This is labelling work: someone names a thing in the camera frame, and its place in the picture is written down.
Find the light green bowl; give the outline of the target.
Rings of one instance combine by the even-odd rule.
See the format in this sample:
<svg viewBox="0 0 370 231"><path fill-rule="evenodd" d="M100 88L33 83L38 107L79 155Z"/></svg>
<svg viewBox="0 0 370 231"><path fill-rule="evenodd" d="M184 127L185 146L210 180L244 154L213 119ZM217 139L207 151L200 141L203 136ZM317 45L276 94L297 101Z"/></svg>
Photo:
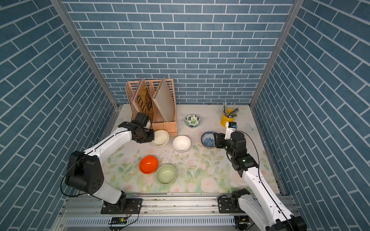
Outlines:
<svg viewBox="0 0 370 231"><path fill-rule="evenodd" d="M161 185L169 185L176 178L176 169L173 165L164 164L156 171L156 180Z"/></svg>

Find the cream bowl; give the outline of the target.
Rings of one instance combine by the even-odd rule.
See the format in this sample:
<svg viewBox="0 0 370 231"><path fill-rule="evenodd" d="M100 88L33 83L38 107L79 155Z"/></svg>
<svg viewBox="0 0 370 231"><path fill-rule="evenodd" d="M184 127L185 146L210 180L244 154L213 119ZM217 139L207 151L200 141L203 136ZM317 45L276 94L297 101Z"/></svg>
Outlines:
<svg viewBox="0 0 370 231"><path fill-rule="evenodd" d="M154 133L154 140L151 142L156 147L163 147L169 142L169 134L164 130L158 130Z"/></svg>

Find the blue floral bowl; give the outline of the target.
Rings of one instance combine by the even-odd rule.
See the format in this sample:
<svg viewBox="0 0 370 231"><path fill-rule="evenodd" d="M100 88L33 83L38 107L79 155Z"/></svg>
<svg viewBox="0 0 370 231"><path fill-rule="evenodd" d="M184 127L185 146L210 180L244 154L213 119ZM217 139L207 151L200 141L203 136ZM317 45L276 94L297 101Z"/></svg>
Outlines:
<svg viewBox="0 0 370 231"><path fill-rule="evenodd" d="M202 134L201 143L206 148L209 148L209 149L215 148L214 133L211 131L208 131Z"/></svg>

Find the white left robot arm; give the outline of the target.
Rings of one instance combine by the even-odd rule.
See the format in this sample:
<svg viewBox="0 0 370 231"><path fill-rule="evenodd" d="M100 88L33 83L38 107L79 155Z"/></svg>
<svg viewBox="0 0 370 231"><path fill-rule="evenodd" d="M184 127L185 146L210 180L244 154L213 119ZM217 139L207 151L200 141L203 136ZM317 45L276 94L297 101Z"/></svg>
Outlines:
<svg viewBox="0 0 370 231"><path fill-rule="evenodd" d="M106 182L102 165L127 142L147 143L154 138L149 116L138 113L132 122L119 124L117 129L93 147L73 152L68 160L65 184L102 200L102 214L126 212L126 193Z"/></svg>

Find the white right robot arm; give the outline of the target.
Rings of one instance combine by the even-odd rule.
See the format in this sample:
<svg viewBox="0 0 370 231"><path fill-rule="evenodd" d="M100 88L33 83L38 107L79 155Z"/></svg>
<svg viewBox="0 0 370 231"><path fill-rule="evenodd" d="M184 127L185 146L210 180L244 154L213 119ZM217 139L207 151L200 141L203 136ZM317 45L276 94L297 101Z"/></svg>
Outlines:
<svg viewBox="0 0 370 231"><path fill-rule="evenodd" d="M232 192L235 210L244 211L261 231L306 231L301 216L295 216L277 197L266 182L259 165L248 154L245 136L240 131L215 133L215 146L230 155L232 167L251 188L258 202L252 201L246 189Z"/></svg>

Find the green leaf pattern bowl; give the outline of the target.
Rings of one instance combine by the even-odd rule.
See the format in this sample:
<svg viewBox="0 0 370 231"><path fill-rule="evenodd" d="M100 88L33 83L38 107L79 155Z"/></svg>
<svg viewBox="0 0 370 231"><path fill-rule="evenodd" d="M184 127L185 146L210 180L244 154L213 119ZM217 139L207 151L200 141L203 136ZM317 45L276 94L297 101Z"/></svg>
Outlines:
<svg viewBox="0 0 370 231"><path fill-rule="evenodd" d="M201 124L201 118L198 115L190 114L185 117L185 124L189 128L196 128Z"/></svg>

